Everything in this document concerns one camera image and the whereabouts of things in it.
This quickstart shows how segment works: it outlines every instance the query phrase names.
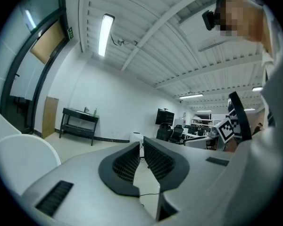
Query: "black screen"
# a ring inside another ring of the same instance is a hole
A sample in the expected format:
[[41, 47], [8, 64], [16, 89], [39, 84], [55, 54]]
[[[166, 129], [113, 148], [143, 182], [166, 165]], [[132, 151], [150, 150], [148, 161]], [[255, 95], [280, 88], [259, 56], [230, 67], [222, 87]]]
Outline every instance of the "black screen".
[[161, 123], [169, 123], [173, 125], [173, 120], [174, 113], [158, 109], [155, 124], [160, 125]]

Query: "electrical wire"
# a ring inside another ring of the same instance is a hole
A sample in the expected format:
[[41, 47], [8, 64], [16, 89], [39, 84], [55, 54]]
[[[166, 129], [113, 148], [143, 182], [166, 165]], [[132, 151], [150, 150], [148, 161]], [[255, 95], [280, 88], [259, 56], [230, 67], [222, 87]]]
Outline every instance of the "electrical wire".
[[140, 195], [140, 197], [144, 196], [144, 195], [157, 195], [157, 194], [142, 194], [142, 195]]
[[[114, 40], [113, 40], [113, 37], [112, 37], [112, 34], [110, 33], [110, 36], [111, 36], [111, 39], [112, 39], [112, 42], [114, 43]], [[114, 43], [116, 46], [118, 46], [118, 44]]]

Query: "white corrugated ceiling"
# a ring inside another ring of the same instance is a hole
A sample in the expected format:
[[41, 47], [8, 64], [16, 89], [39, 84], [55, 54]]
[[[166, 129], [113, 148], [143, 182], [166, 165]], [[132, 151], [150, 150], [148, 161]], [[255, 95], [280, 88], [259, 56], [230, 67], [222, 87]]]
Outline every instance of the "white corrugated ceiling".
[[[204, 96], [188, 100], [193, 110], [223, 108], [228, 94], [237, 90], [247, 108], [262, 105], [262, 48], [252, 42], [220, 40], [220, 32], [207, 31], [202, 13], [214, 9], [215, 0], [83, 0], [81, 35], [94, 58], [178, 99], [189, 93]], [[104, 58], [98, 53], [102, 16], [116, 17]]]

